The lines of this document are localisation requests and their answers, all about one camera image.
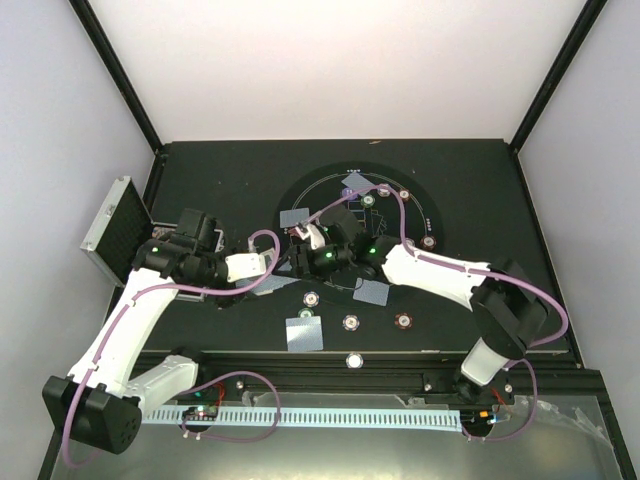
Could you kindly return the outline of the red chip mat top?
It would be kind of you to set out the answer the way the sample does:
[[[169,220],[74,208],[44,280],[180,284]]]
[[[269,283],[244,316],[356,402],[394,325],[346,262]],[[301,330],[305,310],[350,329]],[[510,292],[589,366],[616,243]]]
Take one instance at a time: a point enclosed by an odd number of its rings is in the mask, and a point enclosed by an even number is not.
[[[400,189],[398,194],[403,202],[408,202],[411,199],[411,193],[407,189]]]

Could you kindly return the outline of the red chip mat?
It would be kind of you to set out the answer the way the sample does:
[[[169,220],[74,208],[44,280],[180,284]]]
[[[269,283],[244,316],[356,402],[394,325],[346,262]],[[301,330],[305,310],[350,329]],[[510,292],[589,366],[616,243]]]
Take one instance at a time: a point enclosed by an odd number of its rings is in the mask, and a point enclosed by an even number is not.
[[[411,199],[411,193],[407,189],[400,189],[398,194],[403,202],[408,202]]]
[[[433,251],[437,245],[436,239],[431,235],[425,235],[421,239],[421,246],[427,251]]]

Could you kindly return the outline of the white chip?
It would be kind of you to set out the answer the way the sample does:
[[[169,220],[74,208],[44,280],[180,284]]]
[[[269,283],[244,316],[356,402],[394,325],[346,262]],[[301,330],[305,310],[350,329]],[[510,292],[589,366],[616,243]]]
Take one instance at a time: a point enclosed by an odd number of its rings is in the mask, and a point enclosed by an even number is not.
[[[364,359],[359,353],[351,352],[346,356],[345,363],[349,369],[359,369],[364,365]]]

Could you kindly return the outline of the red poker chip stack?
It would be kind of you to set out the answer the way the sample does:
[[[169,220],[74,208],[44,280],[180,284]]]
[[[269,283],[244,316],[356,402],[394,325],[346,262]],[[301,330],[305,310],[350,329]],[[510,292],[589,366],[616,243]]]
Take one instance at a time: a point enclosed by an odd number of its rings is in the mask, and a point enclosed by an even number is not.
[[[413,326],[413,318],[407,313],[399,313],[395,316],[394,323],[399,329],[407,330]]]

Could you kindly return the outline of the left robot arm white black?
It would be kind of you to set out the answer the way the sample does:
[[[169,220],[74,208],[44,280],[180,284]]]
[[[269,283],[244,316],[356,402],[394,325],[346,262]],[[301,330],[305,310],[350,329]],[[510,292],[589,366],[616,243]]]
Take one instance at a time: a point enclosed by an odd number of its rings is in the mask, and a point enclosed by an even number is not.
[[[43,400],[62,448],[71,441],[120,454],[133,442],[144,417],[186,392],[207,397],[213,372],[179,354],[133,376],[139,354],[166,308],[180,293],[221,297],[241,294],[240,280],[263,275],[254,249],[225,254],[224,231],[214,217],[186,209],[176,228],[146,241],[134,257],[117,306],[81,359],[63,377],[50,377]]]

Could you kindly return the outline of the green poker chip stack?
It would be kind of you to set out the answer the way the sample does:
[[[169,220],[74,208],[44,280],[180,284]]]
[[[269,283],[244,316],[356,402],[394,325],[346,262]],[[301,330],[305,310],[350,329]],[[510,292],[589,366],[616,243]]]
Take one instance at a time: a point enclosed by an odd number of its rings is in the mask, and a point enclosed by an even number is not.
[[[313,312],[312,309],[303,308],[298,312],[298,316],[300,318],[309,318],[309,317],[313,317],[314,316],[314,312]]]

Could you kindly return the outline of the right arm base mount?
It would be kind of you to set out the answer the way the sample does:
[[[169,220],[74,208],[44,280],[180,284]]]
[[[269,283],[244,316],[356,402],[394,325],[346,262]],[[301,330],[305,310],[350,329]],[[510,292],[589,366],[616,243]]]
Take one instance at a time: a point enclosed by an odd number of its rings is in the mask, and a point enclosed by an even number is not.
[[[457,370],[431,369],[422,374],[426,403],[460,412],[462,427],[471,436],[487,437],[498,423],[515,418],[514,401],[492,384],[478,386]]]

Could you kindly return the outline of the blue playing card deck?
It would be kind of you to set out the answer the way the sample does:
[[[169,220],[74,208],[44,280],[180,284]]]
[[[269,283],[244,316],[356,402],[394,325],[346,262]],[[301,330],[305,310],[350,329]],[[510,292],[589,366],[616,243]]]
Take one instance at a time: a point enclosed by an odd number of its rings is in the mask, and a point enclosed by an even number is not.
[[[274,293],[276,290],[282,289],[288,285],[299,281],[298,278],[290,277],[292,267],[289,261],[279,266],[267,279],[250,290],[255,296],[263,296]]]

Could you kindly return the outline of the blue poker chip stack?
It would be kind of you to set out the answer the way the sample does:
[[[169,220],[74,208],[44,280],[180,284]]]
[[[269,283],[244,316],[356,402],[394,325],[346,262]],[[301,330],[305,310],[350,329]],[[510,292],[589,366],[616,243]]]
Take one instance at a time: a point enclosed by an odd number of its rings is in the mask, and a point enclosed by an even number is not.
[[[346,331],[354,332],[359,328],[360,321],[359,318],[355,315],[347,315],[344,317],[342,325]]]

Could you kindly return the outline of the dealt blue card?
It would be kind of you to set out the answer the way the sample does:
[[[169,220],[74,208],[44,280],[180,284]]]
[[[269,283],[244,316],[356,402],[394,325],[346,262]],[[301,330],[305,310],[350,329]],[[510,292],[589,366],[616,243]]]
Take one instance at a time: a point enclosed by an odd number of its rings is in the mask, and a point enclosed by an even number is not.
[[[358,278],[353,290],[355,301],[384,307],[388,303],[390,286],[374,280]]]
[[[341,180],[345,188],[350,189],[354,195],[363,196],[371,190],[376,189],[376,185],[365,178],[359,172],[351,172]]]
[[[282,210],[279,212],[279,226],[282,229],[294,227],[310,216],[308,208]]]
[[[324,349],[322,321],[319,316],[285,320],[287,351],[316,352]]]

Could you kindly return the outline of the dealt blue card top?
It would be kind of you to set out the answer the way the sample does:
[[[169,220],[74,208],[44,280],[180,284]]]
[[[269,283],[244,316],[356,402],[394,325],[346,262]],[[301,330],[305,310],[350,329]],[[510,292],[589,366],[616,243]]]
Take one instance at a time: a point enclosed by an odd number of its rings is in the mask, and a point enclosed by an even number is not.
[[[363,196],[371,190],[376,189],[376,185],[365,178],[359,172],[351,172],[341,180],[345,188],[350,189],[354,195]]]

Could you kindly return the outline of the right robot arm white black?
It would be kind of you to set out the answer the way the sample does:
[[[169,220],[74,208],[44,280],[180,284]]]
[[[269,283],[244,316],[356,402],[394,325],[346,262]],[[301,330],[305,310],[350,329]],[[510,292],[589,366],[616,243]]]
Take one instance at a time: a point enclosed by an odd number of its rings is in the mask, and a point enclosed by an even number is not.
[[[403,236],[373,235],[342,205],[287,232],[292,239],[287,259],[298,278],[327,280],[354,267],[391,286],[425,291],[469,310],[480,336],[451,381],[468,404],[479,402],[501,370],[525,357],[549,315],[517,263],[464,262],[421,250]]]

